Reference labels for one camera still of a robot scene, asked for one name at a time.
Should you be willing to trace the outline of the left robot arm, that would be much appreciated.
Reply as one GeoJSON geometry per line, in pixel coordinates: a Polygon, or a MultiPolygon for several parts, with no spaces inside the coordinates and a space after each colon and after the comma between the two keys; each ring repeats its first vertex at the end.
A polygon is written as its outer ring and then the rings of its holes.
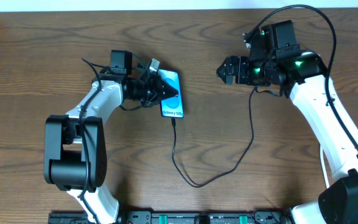
{"type": "Polygon", "coordinates": [[[181,108],[177,72],[161,69],[154,58],[134,67],[134,56],[112,50],[109,65],[89,62],[95,74],[89,93],[70,111],[52,114],[45,122],[44,179],[76,199],[87,223],[126,221],[104,182],[108,166],[104,125],[113,111],[124,100],[133,100],[139,108],[159,105],[162,116],[183,117],[183,112],[164,104],[175,99],[181,108]]]}

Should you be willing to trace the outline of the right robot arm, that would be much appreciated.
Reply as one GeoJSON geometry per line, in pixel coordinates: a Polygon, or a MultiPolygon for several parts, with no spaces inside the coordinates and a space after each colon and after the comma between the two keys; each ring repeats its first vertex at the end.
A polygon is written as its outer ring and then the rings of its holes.
{"type": "Polygon", "coordinates": [[[358,129],[339,100],[319,54],[296,42],[292,21],[246,37],[248,56],[225,58],[216,73],[227,84],[280,87],[301,111],[331,168],[333,184],[317,200],[290,210],[293,223],[358,223],[358,129]]]}

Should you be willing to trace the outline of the blue Galaxy smartphone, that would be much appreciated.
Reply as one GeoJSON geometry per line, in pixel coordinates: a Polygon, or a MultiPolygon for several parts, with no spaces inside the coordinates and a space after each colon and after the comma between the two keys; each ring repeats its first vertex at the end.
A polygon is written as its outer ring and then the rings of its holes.
{"type": "Polygon", "coordinates": [[[180,80],[177,72],[162,70],[158,71],[162,80],[176,89],[177,94],[160,102],[161,115],[166,118],[184,118],[183,103],[181,97],[180,80]]]}

